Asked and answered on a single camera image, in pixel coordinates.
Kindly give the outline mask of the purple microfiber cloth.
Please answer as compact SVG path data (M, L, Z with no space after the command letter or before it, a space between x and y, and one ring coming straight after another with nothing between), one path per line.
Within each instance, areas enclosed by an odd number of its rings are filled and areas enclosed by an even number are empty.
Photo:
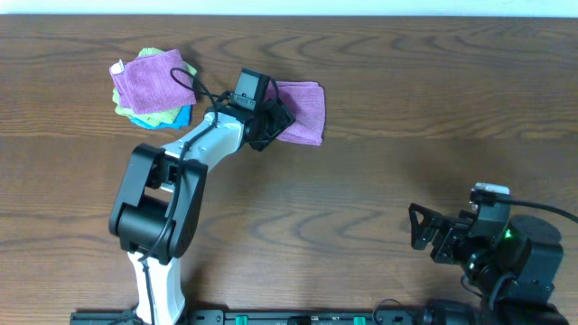
M295 119L277 140L320 146L326 121L323 87L314 81L277 81L276 85L279 98Z

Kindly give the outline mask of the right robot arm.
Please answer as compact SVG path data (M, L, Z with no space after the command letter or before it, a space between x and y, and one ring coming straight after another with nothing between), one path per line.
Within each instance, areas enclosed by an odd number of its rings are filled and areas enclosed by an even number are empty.
M418 204L408 208L411 246L437 264L459 265L480 291L481 315L496 324L566 324L549 302L564 257L561 233L528 215L511 217L507 203L478 205L446 217Z

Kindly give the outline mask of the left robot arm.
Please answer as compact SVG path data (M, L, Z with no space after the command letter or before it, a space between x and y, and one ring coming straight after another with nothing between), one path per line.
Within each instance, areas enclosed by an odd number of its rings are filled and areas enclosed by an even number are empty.
M182 320L181 258L198 226L209 172L244 144L263 151L293 122L280 99L252 109L217 102L181 139L133 150L108 222L135 269L138 303L130 322Z

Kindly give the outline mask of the folded blue cloth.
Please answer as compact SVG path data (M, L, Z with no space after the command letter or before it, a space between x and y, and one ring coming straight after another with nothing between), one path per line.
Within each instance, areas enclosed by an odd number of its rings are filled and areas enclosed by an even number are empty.
M180 113L177 115L175 120L168 124L161 122L159 125L150 125L142 120L139 120L136 117L130 117L129 120L134 124L138 125L142 128L149 129L149 130L157 130L157 129L164 129L164 128L171 128L180 130L182 127L188 126L191 122L191 109L192 106L184 106L181 108Z

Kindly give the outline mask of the folded green cloth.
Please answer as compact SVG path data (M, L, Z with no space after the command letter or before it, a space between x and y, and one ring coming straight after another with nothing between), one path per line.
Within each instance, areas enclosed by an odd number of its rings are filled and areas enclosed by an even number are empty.
M162 52L164 52L164 51L156 49L156 48L143 48L142 50L139 51L136 58L141 57L141 56L145 56L145 55L158 54L158 53L162 53ZM193 82L189 78L189 76L195 75L197 73L197 70L195 68L193 68L186 61L184 61L184 63L185 63L186 69L183 70L183 69L173 68L173 69L171 69L171 76L172 76L174 81L179 83L184 88L190 90L190 87L193 85ZM130 108L122 108L119 105L119 95L118 95L117 89L115 87L115 84L114 84L114 88L113 88L112 100L116 104L115 111L117 114L119 114L121 116L126 116L128 118L136 117L139 120L142 120L142 121L144 121L150 125L159 125L161 122L168 123L168 124L172 123L175 120L175 118L177 117L177 115L180 113L181 108L182 108L182 107L180 107L180 108L175 108L175 109L171 109L171 110L167 110L167 111L163 111L163 112L152 113L152 114L142 114L142 115L135 114Z

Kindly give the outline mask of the folded purple cloth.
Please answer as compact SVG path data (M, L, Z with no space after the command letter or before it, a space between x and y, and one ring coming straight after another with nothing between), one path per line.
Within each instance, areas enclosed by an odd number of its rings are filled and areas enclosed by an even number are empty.
M119 95L119 105L142 115L195 104L194 94L173 80L173 68L186 69L178 50L113 64L109 73Z

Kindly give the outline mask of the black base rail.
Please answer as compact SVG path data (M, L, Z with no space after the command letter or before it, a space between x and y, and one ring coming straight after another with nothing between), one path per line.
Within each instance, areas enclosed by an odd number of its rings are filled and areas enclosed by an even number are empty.
M181 325L476 325L478 311L468 304L434 300L423 306L406 306L393 299L372 311L226 311L220 309L170 310L136 307L129 311L77 311L71 324L181 324Z

